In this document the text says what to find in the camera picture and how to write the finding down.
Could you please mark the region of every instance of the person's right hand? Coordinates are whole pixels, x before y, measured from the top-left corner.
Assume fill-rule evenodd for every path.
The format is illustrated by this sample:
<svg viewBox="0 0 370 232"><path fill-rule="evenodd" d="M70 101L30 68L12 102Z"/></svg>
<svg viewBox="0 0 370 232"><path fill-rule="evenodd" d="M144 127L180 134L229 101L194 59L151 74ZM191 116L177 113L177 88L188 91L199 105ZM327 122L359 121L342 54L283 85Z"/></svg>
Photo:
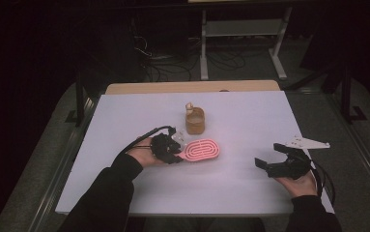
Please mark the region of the person's right hand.
<svg viewBox="0 0 370 232"><path fill-rule="evenodd" d="M303 195L317 195L317 187L311 171L296 180L285 177L274 179L283 185L293 198Z"/></svg>

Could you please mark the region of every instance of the person's left hand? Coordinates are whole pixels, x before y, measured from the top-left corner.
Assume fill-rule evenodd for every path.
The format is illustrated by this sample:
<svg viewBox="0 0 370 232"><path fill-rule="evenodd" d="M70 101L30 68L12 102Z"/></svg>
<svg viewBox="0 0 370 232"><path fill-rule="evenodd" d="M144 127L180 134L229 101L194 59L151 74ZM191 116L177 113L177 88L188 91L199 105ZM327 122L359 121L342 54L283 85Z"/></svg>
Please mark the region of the person's left hand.
<svg viewBox="0 0 370 232"><path fill-rule="evenodd" d="M134 157L143 167L164 163L157 159L151 150L152 138L148 137L134 145L127 154Z"/></svg>

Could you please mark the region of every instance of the wooden tabletop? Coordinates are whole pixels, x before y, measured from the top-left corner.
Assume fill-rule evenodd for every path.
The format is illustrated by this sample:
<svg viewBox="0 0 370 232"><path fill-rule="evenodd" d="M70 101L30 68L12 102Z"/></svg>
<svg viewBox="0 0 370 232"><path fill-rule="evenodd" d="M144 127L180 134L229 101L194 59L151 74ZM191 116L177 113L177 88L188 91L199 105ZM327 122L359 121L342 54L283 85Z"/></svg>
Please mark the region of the wooden tabletop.
<svg viewBox="0 0 370 232"><path fill-rule="evenodd" d="M279 91L275 80L228 80L228 81L188 81L111 84L105 95L152 94L152 93L202 93L202 92L248 92Z"/></svg>

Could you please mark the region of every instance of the black jacket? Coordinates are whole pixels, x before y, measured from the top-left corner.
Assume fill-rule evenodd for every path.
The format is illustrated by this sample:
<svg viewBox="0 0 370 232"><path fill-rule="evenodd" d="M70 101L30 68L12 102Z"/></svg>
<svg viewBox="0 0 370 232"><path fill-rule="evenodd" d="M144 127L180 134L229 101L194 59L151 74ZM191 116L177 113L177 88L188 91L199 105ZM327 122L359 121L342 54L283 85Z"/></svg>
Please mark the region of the black jacket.
<svg viewBox="0 0 370 232"><path fill-rule="evenodd" d="M121 154L104 168L68 214L59 231L124 231L133 196L133 179L143 167ZM318 196L292 199L294 212L286 231L341 231L334 214L327 213Z"/></svg>

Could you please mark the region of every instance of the dark background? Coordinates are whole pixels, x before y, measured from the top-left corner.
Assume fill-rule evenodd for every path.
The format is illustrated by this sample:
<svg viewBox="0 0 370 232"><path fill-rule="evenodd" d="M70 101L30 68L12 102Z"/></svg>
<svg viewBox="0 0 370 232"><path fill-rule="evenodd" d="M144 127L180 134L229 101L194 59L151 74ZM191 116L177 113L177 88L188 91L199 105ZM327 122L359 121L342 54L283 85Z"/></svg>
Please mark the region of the dark background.
<svg viewBox="0 0 370 232"><path fill-rule="evenodd" d="M67 4L92 6L90 1ZM156 35L155 41L167 37L183 44L187 36L200 31L194 23L200 15L182 14L171 23L159 14L135 17L142 21L151 17L139 29ZM56 103L78 73L91 97L97 97L111 82L143 80L145 73L128 27L130 16L69 15L50 0L0 1L0 213ZM159 23L159 31L151 27L155 23ZM184 30L175 29L177 23L182 23ZM370 1L297 7L287 34L293 38L314 35L302 62L305 68L316 71L344 54L353 77L370 92Z"/></svg>

